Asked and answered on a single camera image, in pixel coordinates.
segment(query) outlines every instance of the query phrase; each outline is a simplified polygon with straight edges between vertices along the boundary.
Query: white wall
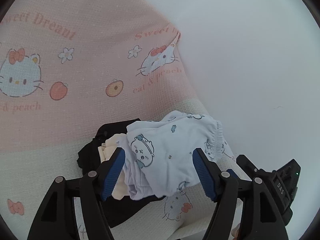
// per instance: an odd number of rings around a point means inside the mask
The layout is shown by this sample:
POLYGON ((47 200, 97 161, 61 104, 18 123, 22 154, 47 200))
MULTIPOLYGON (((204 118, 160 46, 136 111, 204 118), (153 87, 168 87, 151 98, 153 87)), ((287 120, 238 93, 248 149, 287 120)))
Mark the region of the white wall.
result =
POLYGON ((287 226, 299 239, 320 206, 320 30, 310 12, 301 0, 147 1, 181 31, 187 75, 234 153, 267 171, 300 164, 287 226))

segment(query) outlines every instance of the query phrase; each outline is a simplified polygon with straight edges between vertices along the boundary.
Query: white flower print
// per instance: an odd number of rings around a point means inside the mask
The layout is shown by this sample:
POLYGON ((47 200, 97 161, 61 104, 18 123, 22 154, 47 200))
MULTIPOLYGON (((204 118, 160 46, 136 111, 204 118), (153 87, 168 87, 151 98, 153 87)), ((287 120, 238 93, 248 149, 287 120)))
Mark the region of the white flower print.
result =
POLYGON ((141 48, 139 48, 139 45, 134 46, 133 49, 129 50, 128 53, 128 58, 132 58, 132 57, 137 57, 138 56, 138 52, 142 51, 141 48))
POLYGON ((61 63, 65 63, 66 60, 72 60, 73 59, 73 56, 72 56, 72 53, 75 49, 74 48, 71 48, 71 49, 68 49, 68 48, 63 48, 63 52, 60 53, 58 55, 59 58, 61 58, 61 63))

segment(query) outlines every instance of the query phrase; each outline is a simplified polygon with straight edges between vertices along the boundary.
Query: metal screw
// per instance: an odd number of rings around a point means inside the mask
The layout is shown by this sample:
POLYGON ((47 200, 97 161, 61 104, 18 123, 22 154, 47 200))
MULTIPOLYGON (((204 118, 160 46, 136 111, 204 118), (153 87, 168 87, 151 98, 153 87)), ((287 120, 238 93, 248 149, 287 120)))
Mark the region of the metal screw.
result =
POLYGON ((223 172, 221 172, 221 176, 225 177, 225 178, 229 178, 230 177, 230 173, 227 172, 227 171, 223 171, 223 172))
POLYGON ((56 179, 54 180, 56 183, 60 183, 63 181, 63 177, 59 176, 59 177, 56 177, 56 179))
POLYGON ((254 181, 258 184, 261 184, 262 183, 262 179, 260 178, 254 178, 254 181))
POLYGON ((95 176, 97 176, 97 172, 96 171, 89 171, 88 176, 91 178, 95 177, 95 176))

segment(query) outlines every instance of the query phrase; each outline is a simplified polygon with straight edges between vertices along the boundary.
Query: hello kitty face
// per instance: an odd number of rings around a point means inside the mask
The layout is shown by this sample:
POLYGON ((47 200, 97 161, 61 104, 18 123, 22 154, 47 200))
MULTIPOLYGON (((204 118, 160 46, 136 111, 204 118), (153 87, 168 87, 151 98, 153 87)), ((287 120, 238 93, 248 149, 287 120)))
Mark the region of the hello kitty face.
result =
POLYGON ((25 97, 32 94, 41 82, 40 56, 25 56, 23 48, 10 49, 0 69, 0 90, 10 97, 25 97))
POLYGON ((148 141, 142 134, 139 134, 131 143, 131 149, 137 156, 140 169, 150 166, 155 156, 151 141, 148 141))
POLYGON ((209 161, 214 161, 214 149, 213 145, 209 143, 209 139, 204 143, 204 153, 209 161))
POLYGON ((172 43, 168 47, 164 45, 161 48, 151 50, 143 61, 141 68, 138 69, 140 72, 137 75, 147 76, 157 68, 174 62, 176 60, 173 53, 174 47, 175 44, 172 43))
POLYGON ((164 204, 164 217, 166 220, 181 219, 183 213, 193 208, 192 204, 184 191, 176 192, 173 196, 167 197, 164 204))

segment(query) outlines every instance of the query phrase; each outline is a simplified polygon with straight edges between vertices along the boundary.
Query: pile of clothes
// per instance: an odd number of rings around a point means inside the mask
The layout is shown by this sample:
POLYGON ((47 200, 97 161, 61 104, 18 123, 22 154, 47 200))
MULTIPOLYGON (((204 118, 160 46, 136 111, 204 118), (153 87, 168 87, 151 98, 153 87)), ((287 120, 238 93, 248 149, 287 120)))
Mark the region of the pile of clothes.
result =
POLYGON ((109 160, 117 147, 125 151, 125 164, 112 195, 101 203, 111 228, 148 203, 200 183, 192 162, 196 148, 209 161, 223 154, 235 160, 219 121, 173 111, 160 122, 135 119, 104 124, 79 152, 77 162, 83 174, 109 160))

